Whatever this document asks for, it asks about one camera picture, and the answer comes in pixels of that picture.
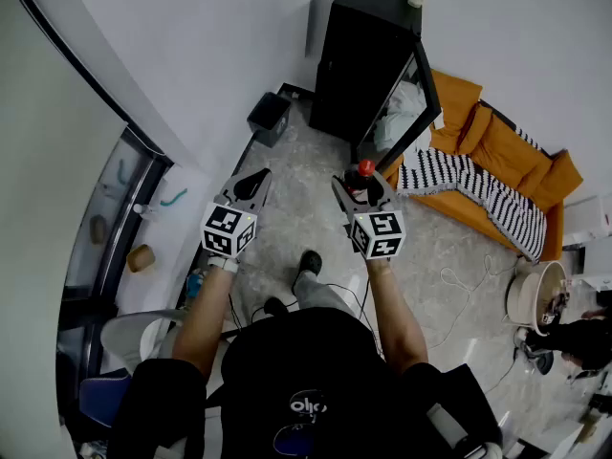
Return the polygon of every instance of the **small bottle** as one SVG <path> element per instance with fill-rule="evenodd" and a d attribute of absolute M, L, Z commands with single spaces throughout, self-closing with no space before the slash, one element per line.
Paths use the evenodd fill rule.
<path fill-rule="evenodd" d="M 157 221 L 158 219 L 157 210 L 148 204 L 135 204 L 132 209 L 134 209 L 134 212 L 139 214 L 141 218 L 146 221 Z"/>
<path fill-rule="evenodd" d="M 353 196 L 358 197 L 367 189 L 375 169 L 371 160 L 361 160 L 359 164 L 352 164 L 344 172 L 344 183 Z"/>

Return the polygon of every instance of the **person in black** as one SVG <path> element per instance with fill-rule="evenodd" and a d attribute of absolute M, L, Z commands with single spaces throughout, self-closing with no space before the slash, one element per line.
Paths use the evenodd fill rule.
<path fill-rule="evenodd" d="M 573 323 L 551 325 L 546 337 L 533 330 L 527 332 L 525 344 L 532 352 L 560 350 L 565 360 L 585 371 L 600 370 L 612 361 L 611 316 L 612 308 L 587 311 Z"/>
<path fill-rule="evenodd" d="M 293 286 L 300 310 L 256 321 L 229 346 L 221 367 L 222 457 L 468 457 L 453 455 L 455 444 L 427 418 L 440 406 L 462 417 L 469 450 L 499 445 L 467 366 L 445 374 L 428 363 L 389 262 L 366 261 L 385 361 L 369 329 L 317 282 L 321 265 L 306 251 Z M 109 459 L 148 459 L 184 437 L 184 457 L 202 457 L 206 383 L 233 278 L 212 267 L 172 359 L 138 366 L 113 423 Z"/>

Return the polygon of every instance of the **white box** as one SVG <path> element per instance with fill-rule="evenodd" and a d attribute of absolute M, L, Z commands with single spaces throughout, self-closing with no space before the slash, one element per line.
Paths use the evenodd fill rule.
<path fill-rule="evenodd" d="M 402 212 L 393 210 L 355 214 L 351 239 L 368 260 L 397 256 L 405 240 Z"/>
<path fill-rule="evenodd" d="M 235 258 L 255 237 L 257 216 L 250 212 L 208 203 L 200 231 L 202 247 Z"/>

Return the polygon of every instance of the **black shoe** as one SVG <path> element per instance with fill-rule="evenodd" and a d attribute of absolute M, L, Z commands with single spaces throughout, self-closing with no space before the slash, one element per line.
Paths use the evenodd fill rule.
<path fill-rule="evenodd" d="M 273 317 L 280 317 L 281 315 L 287 315 L 289 310 L 278 297 L 270 297 L 264 303 L 264 313 Z"/>
<path fill-rule="evenodd" d="M 321 272 L 321 267 L 323 267 L 323 260 L 321 259 L 321 255 L 319 255 L 314 250 L 305 251 L 299 260 L 299 266 L 297 267 L 297 275 L 295 276 L 294 284 L 291 286 L 291 292 L 295 295 L 295 283 L 297 282 L 297 278 L 302 272 L 310 271 L 315 275 L 318 275 Z"/>

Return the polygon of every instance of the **black trash can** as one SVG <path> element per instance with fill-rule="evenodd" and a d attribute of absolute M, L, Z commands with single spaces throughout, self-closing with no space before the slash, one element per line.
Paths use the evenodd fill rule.
<path fill-rule="evenodd" d="M 285 98 L 266 92 L 247 118 L 255 140 L 272 148 L 287 128 L 290 107 Z"/>

